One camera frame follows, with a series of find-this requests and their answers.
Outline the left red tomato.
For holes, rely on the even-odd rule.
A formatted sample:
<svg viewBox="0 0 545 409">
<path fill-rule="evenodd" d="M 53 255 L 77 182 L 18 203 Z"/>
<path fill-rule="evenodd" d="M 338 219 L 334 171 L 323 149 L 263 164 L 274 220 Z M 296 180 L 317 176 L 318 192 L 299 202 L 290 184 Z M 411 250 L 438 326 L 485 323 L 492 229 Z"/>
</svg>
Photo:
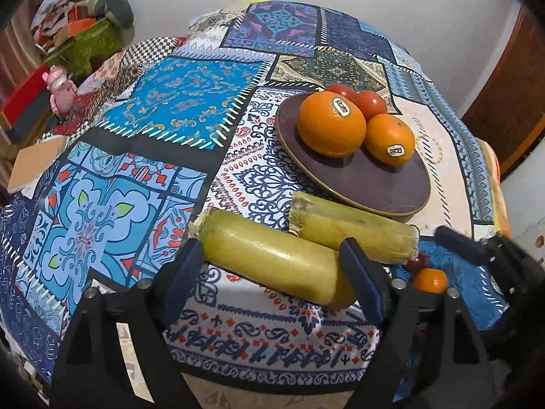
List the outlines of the left red tomato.
<svg viewBox="0 0 545 409">
<path fill-rule="evenodd" d="M 340 83 L 331 84 L 326 86 L 325 90 L 342 95 L 348 100 L 350 100 L 353 104 L 356 104 L 358 101 L 358 93 L 351 87 L 346 86 L 344 84 L 340 84 Z"/>
</svg>

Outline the right red tomato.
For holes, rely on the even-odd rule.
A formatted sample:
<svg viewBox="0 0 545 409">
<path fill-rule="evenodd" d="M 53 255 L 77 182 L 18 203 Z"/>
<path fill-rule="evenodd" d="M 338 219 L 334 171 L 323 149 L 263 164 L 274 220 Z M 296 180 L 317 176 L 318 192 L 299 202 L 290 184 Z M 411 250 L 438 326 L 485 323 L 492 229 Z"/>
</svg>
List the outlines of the right red tomato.
<svg viewBox="0 0 545 409">
<path fill-rule="evenodd" d="M 356 97 L 356 105 L 367 120 L 370 120 L 374 116 L 388 112 L 385 100 L 383 100 L 383 98 L 374 91 L 358 92 Z"/>
</svg>

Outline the red chair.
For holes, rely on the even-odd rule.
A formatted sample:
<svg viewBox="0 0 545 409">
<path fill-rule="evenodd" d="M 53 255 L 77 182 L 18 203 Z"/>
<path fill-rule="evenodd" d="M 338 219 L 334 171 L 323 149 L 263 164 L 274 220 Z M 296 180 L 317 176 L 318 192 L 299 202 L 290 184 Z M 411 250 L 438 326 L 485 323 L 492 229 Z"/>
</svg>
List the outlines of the red chair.
<svg viewBox="0 0 545 409">
<path fill-rule="evenodd" d="M 43 74 L 48 65 L 34 69 L 1 106 L 1 127 L 12 143 L 21 143 L 50 107 L 50 93 Z"/>
</svg>

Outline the wooden door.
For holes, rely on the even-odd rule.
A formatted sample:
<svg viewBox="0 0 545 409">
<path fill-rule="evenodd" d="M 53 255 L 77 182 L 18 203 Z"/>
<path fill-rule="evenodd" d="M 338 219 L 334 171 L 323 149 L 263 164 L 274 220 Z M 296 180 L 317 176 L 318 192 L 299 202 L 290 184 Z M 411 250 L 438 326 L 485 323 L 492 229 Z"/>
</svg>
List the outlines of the wooden door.
<svg viewBox="0 0 545 409">
<path fill-rule="evenodd" d="M 544 31 L 519 11 L 498 64 L 462 117 L 492 147 L 502 178 L 544 138 L 544 95 Z"/>
</svg>

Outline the green storage box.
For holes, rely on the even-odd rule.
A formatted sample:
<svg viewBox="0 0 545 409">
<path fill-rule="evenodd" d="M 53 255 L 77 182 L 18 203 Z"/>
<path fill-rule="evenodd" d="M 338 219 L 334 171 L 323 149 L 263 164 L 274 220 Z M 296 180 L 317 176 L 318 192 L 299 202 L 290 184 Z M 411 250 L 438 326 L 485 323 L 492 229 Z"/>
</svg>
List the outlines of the green storage box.
<svg viewBox="0 0 545 409">
<path fill-rule="evenodd" d="M 103 18 L 57 47 L 43 58 L 43 62 L 48 67 L 61 66 L 72 78 L 81 79 L 122 48 L 117 26 Z"/>
</svg>

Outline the small orange tangerine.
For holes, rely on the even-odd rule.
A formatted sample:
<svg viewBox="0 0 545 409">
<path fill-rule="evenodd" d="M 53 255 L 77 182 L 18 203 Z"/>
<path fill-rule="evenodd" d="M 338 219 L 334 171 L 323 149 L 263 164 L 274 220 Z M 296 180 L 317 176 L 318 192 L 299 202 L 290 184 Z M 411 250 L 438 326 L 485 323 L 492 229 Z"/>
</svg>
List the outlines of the small orange tangerine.
<svg viewBox="0 0 545 409">
<path fill-rule="evenodd" d="M 422 292 L 444 293 L 448 288 L 448 278 L 442 270 L 423 269 L 414 275 L 412 284 Z"/>
</svg>

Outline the large orange with sticker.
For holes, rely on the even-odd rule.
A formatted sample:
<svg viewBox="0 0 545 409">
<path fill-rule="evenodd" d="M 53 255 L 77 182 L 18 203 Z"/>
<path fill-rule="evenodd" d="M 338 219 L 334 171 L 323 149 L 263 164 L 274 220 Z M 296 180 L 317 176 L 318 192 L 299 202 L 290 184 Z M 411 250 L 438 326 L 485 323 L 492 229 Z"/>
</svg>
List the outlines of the large orange with sticker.
<svg viewBox="0 0 545 409">
<path fill-rule="evenodd" d="M 363 144 L 367 120 L 343 95 L 321 91 L 310 94 L 300 105 L 297 132 L 313 151 L 326 157 L 344 158 Z"/>
</svg>

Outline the dark red grape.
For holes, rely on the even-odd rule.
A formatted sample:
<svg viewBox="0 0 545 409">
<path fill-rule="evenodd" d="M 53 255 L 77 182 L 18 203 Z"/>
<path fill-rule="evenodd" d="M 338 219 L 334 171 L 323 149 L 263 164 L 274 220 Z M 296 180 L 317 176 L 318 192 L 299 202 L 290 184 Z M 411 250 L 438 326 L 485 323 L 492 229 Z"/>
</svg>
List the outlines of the dark red grape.
<svg viewBox="0 0 545 409">
<path fill-rule="evenodd" d="M 404 265 L 404 269 L 409 272 L 419 272 L 429 267 L 429 258 L 424 253 L 419 253 L 415 259 L 409 259 Z"/>
</svg>

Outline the small orange with sticker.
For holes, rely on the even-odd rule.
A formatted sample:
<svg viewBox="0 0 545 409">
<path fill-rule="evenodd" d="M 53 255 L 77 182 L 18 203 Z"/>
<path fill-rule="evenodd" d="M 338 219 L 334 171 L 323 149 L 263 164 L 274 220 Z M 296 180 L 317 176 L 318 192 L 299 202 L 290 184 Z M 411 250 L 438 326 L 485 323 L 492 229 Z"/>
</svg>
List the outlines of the small orange with sticker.
<svg viewBox="0 0 545 409">
<path fill-rule="evenodd" d="M 381 113 L 367 122 L 364 145 L 379 162 L 400 167 L 413 157 L 416 139 L 411 128 L 397 116 Z"/>
</svg>

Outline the dark round plate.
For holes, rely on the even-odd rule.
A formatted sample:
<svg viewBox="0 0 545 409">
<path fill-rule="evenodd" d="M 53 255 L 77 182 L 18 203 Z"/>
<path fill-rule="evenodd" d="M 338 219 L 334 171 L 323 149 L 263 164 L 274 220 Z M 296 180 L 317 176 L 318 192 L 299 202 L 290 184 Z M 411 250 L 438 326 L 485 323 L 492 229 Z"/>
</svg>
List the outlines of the dark round plate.
<svg viewBox="0 0 545 409">
<path fill-rule="evenodd" d="M 308 97 L 308 93 L 300 93 L 287 98 L 275 115 L 278 140 L 307 177 L 341 202 L 386 217 L 410 217 L 427 205 L 431 180 L 418 154 L 407 164 L 393 168 L 374 159 L 364 148 L 335 159 L 304 144 L 297 134 L 297 114 Z"/>
</svg>

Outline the pink plush toy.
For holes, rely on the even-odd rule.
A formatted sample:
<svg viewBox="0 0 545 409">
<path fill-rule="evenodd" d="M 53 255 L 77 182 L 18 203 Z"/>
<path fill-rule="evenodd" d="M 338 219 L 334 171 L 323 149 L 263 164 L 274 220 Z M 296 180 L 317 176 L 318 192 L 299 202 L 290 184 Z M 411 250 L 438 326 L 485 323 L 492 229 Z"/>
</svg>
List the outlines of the pink plush toy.
<svg viewBox="0 0 545 409">
<path fill-rule="evenodd" d="M 77 86 L 67 76 L 66 70 L 61 66 L 52 65 L 42 75 L 47 90 L 50 93 L 50 107 L 53 114 L 64 121 L 74 104 L 77 95 Z"/>
</svg>

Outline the red tomato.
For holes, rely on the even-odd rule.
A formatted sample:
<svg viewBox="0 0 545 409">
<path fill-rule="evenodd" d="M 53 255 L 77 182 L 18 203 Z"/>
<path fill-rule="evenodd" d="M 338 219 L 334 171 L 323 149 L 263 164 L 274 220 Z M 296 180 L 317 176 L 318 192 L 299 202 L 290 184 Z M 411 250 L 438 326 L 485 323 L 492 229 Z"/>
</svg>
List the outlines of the red tomato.
<svg viewBox="0 0 545 409">
<path fill-rule="evenodd" d="M 326 86 L 325 90 L 342 95 L 348 100 L 350 100 L 353 104 L 356 104 L 358 101 L 358 93 L 351 87 L 346 86 L 344 84 L 340 84 L 340 83 L 331 84 Z"/>
<path fill-rule="evenodd" d="M 374 91 L 358 92 L 356 97 L 356 105 L 367 120 L 370 120 L 374 116 L 388 112 L 385 100 L 383 100 L 383 98 Z"/>
</svg>

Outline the green sugarcane piece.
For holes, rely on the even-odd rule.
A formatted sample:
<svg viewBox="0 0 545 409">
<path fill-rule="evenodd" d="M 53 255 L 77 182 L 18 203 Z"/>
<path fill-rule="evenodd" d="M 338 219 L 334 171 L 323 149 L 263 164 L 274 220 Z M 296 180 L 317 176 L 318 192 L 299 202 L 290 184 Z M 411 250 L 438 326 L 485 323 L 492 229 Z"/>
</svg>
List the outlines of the green sugarcane piece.
<svg viewBox="0 0 545 409">
<path fill-rule="evenodd" d="M 188 224 L 206 261 L 240 277 L 332 309 L 357 297 L 343 273 L 339 252 L 231 211 L 209 208 Z"/>
<path fill-rule="evenodd" d="M 353 237 L 370 259 L 385 264 L 405 264 L 418 256 L 419 231 L 414 225 L 303 192 L 292 196 L 288 231 L 334 250 Z"/>
</svg>

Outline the pile of clothes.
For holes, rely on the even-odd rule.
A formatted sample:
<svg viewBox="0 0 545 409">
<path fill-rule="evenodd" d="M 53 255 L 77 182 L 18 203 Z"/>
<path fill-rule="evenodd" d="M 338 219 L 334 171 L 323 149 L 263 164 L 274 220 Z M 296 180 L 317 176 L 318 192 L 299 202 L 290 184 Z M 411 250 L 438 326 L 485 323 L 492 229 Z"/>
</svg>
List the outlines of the pile of clothes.
<svg viewBox="0 0 545 409">
<path fill-rule="evenodd" d="M 43 56 L 94 25 L 106 9 L 105 0 L 53 0 L 36 13 L 31 31 Z"/>
</svg>

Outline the brown cardboard box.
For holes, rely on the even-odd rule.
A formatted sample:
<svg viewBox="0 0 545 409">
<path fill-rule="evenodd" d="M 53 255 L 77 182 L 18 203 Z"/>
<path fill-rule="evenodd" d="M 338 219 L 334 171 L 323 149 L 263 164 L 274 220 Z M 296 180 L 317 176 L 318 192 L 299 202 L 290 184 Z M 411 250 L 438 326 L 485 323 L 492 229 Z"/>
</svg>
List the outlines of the brown cardboard box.
<svg viewBox="0 0 545 409">
<path fill-rule="evenodd" d="M 66 136 L 54 136 L 22 149 L 15 160 L 7 192 L 14 194 L 29 186 L 65 150 Z"/>
</svg>

